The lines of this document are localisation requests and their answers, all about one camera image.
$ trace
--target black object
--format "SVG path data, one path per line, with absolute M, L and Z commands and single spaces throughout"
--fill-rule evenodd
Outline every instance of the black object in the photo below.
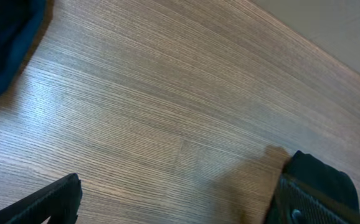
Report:
M 82 199 L 77 174 L 69 174 L 30 196 L 0 210 L 0 224 L 74 224 Z
M 284 167 L 265 223 L 360 223 L 352 180 L 298 151 Z
M 44 11 L 45 0 L 0 0 L 0 94 L 21 65 Z

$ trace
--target gray floor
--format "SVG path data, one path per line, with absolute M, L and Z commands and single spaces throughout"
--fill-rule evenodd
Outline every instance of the gray floor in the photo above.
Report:
M 252 0 L 360 73 L 360 0 Z

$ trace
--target wood grain surface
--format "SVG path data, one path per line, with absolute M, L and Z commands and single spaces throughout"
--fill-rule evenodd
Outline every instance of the wood grain surface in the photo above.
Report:
M 77 223 L 259 223 L 297 150 L 360 200 L 360 75 L 253 3 L 56 0 L 0 97 L 0 209 L 76 172 Z

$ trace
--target dark blue cloth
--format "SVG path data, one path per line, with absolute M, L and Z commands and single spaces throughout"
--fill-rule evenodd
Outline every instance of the dark blue cloth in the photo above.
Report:
M 0 94 L 24 60 L 44 10 L 45 0 L 0 0 Z

